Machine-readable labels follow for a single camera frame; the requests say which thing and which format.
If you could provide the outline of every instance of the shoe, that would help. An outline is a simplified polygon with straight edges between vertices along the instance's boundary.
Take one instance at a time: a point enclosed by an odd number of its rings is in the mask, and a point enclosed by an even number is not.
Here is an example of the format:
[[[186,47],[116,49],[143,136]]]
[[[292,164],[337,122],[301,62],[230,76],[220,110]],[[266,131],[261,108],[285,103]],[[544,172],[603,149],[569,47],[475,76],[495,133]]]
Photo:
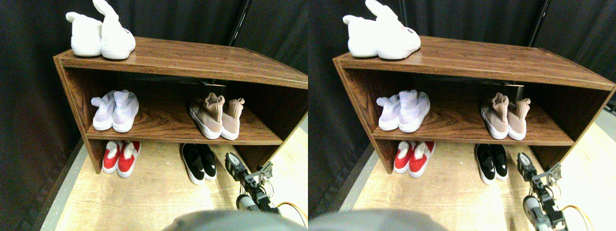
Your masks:
[[[492,163],[496,169],[496,178],[506,180],[509,175],[507,168],[507,152],[502,144],[491,144],[490,153],[492,154]]]
[[[367,58],[376,56],[376,22],[347,15],[342,18],[349,26],[349,51],[353,57]]]
[[[413,149],[414,155],[411,155],[411,159],[408,161],[408,174],[412,178],[419,178],[426,171],[428,161],[434,154],[436,143],[434,142],[419,142]]]
[[[394,160],[394,171],[399,174],[403,174],[408,171],[408,161],[411,159],[413,155],[413,148],[415,147],[415,142],[412,142],[412,146],[406,142],[401,141],[398,144],[398,153],[395,154]]]
[[[496,175],[494,164],[492,163],[492,154],[490,152],[491,149],[489,144],[475,145],[475,159],[477,160],[477,165],[479,166],[481,180],[483,180],[487,185],[494,183],[494,178]]]
[[[108,59],[127,59],[135,49],[135,37],[122,28],[118,14],[105,0],[93,0],[94,7],[105,16],[100,32],[100,52]]]
[[[400,92],[400,131],[415,132],[430,111],[430,99],[416,90]]]
[[[127,90],[113,93],[116,108],[113,111],[113,130],[116,132],[128,132],[132,129],[135,116],[139,112],[137,96]]]
[[[101,169],[104,173],[113,173],[118,169],[119,152],[122,150],[122,141],[110,140],[107,142],[105,155],[103,156],[103,166]]]
[[[500,93],[481,105],[481,118],[484,119],[485,126],[494,139],[500,140],[507,137],[509,127],[507,122],[508,106],[509,98]]]
[[[530,99],[510,103],[507,111],[508,134],[514,140],[522,140],[526,137],[526,114],[530,110]]]
[[[366,6],[376,15],[376,53],[382,59],[405,59],[421,47],[421,40],[411,28],[404,27],[398,16],[375,0]]]
[[[98,107],[92,119],[92,126],[97,131],[104,131],[113,126],[113,112],[115,111],[115,91],[110,91],[102,98],[94,97],[91,100],[93,106]]]
[[[120,158],[118,159],[118,175],[122,178],[128,178],[135,168],[137,157],[141,153],[141,142],[127,141],[122,148]]]
[[[381,97],[376,99],[376,104],[383,107],[383,112],[379,118],[379,128],[383,131],[391,131],[398,128],[400,116],[400,99],[398,94],[392,97]]]
[[[205,100],[195,99],[190,103],[190,117],[195,120],[201,133],[208,139],[217,139],[222,133],[222,105],[225,98],[209,93]]]
[[[240,115],[244,109],[244,99],[234,99],[229,101],[227,112],[222,113],[221,136],[228,140],[235,140],[240,135]]]
[[[100,55],[100,30],[102,23],[94,18],[75,12],[67,13],[67,20],[73,24],[71,48],[77,56]]]

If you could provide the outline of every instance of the wooden shoe rack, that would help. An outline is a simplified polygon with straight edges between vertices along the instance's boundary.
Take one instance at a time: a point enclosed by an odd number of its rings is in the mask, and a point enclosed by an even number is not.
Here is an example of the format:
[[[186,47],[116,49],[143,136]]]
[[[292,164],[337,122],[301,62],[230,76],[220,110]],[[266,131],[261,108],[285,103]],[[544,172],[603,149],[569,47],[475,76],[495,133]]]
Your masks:
[[[54,56],[75,121],[94,169],[100,173],[108,140],[234,145],[246,165],[255,171],[270,160],[308,112],[308,76],[253,51],[210,44],[136,38],[126,60],[77,57],[72,50]],[[145,73],[143,78],[123,74]],[[157,76],[152,81],[150,74]],[[225,99],[244,98],[240,136],[236,140],[209,140],[190,118],[187,104],[205,99],[211,86],[160,81],[160,78],[221,79]],[[132,129],[96,131],[93,97],[127,89],[139,100]]]
[[[611,81],[544,49],[420,37],[421,49],[403,60],[350,53],[333,59],[389,173],[400,140],[529,145],[547,169],[567,156],[615,91]],[[524,98],[532,101],[523,140],[492,138],[479,114],[482,101],[507,91],[505,81],[524,86]],[[380,130],[383,108],[376,99],[412,89],[431,101],[421,127],[413,133]]]

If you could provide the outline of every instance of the wooden floor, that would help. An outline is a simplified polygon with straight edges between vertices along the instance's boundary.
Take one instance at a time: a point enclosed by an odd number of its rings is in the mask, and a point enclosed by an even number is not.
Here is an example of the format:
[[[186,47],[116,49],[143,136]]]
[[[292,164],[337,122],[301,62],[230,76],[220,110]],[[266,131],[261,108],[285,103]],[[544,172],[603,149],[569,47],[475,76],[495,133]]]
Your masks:
[[[516,169],[517,153],[526,146],[505,145],[509,177],[485,185],[480,178],[473,144],[439,142],[428,168],[419,179],[408,174],[388,175],[380,160],[354,209],[409,209],[430,215],[449,230],[532,230],[522,208],[529,192]],[[616,207],[616,142],[593,124],[562,164],[556,204],[576,205],[586,212],[596,230],[613,227]],[[535,167],[538,166],[531,156]],[[579,213],[565,210],[569,230],[586,230]]]
[[[240,183],[224,170],[232,146],[212,145],[218,162],[216,180],[194,185],[178,144],[144,142],[132,175],[97,175],[89,158],[83,163],[56,230],[161,230],[186,213],[236,209]],[[272,202],[288,201],[308,211],[308,136],[297,129],[272,160]],[[299,214],[282,206],[285,217],[301,224]]]

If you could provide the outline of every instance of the shelf panel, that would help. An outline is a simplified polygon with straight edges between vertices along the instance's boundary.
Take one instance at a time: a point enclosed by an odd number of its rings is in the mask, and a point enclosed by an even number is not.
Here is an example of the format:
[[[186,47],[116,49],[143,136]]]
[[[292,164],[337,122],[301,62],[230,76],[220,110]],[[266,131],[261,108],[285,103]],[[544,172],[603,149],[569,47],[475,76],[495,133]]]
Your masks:
[[[308,76],[278,61],[238,47],[135,37],[137,45],[126,60],[102,56],[56,57],[63,67],[128,71],[196,78],[227,79],[308,89]]]
[[[342,68],[390,70],[547,83],[611,91],[614,83],[569,60],[534,47],[421,37],[421,48],[403,60],[334,58]]]
[[[113,128],[96,131],[87,130],[88,139],[103,140],[141,140],[172,143],[227,144],[227,145],[280,145],[282,140],[276,136],[248,108],[244,108],[240,118],[240,136],[236,140],[223,137],[207,139],[201,134],[195,122],[188,115],[184,103],[140,100],[139,112],[132,129],[119,133]]]
[[[524,140],[507,136],[502,140],[490,136],[479,114],[479,104],[453,100],[431,100],[430,112],[415,132],[400,129],[383,131],[379,127],[372,136],[386,140],[430,140],[480,144],[518,144],[570,146],[573,140],[537,104],[530,105],[526,117],[527,133]]]

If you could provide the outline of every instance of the red sneaker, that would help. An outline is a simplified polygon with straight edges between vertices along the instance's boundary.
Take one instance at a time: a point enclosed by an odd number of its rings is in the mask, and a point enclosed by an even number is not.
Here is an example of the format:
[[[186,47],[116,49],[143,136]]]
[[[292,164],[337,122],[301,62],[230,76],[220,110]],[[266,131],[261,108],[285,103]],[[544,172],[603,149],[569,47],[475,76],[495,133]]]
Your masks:
[[[413,156],[415,144],[414,141],[411,141],[411,144],[406,141],[401,141],[400,144],[398,144],[398,153],[395,154],[394,160],[395,172],[403,174],[408,171],[408,161],[411,156]]]
[[[118,175],[120,175],[120,177],[127,178],[131,176],[139,153],[141,153],[141,142],[126,142],[120,152],[120,158],[118,159]]]
[[[118,169],[118,158],[122,149],[122,141],[110,140],[107,142],[105,155],[103,156],[102,170],[104,173],[113,173]]]
[[[408,174],[411,175],[412,178],[419,178],[423,175],[423,172],[426,170],[426,166],[428,165],[428,161],[434,153],[435,147],[436,143],[434,142],[422,141],[417,144],[414,149],[414,155],[411,155],[411,158],[408,161]]]

